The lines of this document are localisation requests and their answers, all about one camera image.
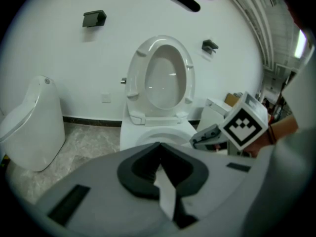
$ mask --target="toilet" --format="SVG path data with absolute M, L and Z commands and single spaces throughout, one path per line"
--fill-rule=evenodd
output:
M 122 82 L 126 82 L 126 105 L 120 150 L 152 142 L 188 143 L 196 133 L 187 120 L 195 72 L 188 51 L 178 40 L 156 36 L 145 41 Z
M 65 142 L 63 116 L 52 79 L 35 77 L 23 102 L 0 124 L 1 156 L 22 168 L 44 170 Z
M 207 98 L 201 114 L 201 120 L 198 123 L 197 132 L 211 127 L 212 125 L 223 123 L 231 109 L 232 107 L 222 100 Z

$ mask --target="marble floor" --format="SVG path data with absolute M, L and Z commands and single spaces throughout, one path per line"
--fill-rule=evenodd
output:
M 65 144 L 44 171 L 33 172 L 9 163 L 9 185 L 30 203 L 36 203 L 53 184 L 90 159 L 119 151 L 120 127 L 65 123 L 65 133 Z

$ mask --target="black wall mount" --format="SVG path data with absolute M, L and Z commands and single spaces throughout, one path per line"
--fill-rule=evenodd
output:
M 104 26 L 107 18 L 103 10 L 95 10 L 83 14 L 82 27 Z
M 168 144 L 156 142 L 121 162 L 118 180 L 136 197 L 159 200 L 159 188 L 154 182 L 160 164 L 176 189 L 173 221 L 179 228 L 185 228 L 198 219 L 186 213 L 181 198 L 195 195 L 206 182 L 209 173 L 203 162 Z
M 212 42 L 210 39 L 207 39 L 203 41 L 202 49 L 205 52 L 212 54 L 213 52 L 216 53 L 215 49 L 218 49 L 218 45 Z

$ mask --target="robotic arm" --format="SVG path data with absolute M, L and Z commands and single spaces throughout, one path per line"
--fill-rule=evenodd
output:
M 222 124 L 212 125 L 196 133 L 190 143 L 195 149 L 212 151 L 215 150 L 215 145 L 225 148 L 225 144 L 230 141 L 241 151 L 267 129 L 267 109 L 246 92 L 227 113 Z

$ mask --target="fluorescent light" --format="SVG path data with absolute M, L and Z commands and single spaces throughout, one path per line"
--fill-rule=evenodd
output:
M 304 33 L 302 32 L 302 30 L 300 30 L 299 36 L 298 36 L 298 41 L 297 41 L 297 46 L 296 46 L 296 50 L 295 50 L 295 54 L 294 56 L 296 58 L 301 58 L 302 54 L 304 52 L 304 48 L 305 48 L 305 44 L 306 44 L 306 37 L 304 35 Z

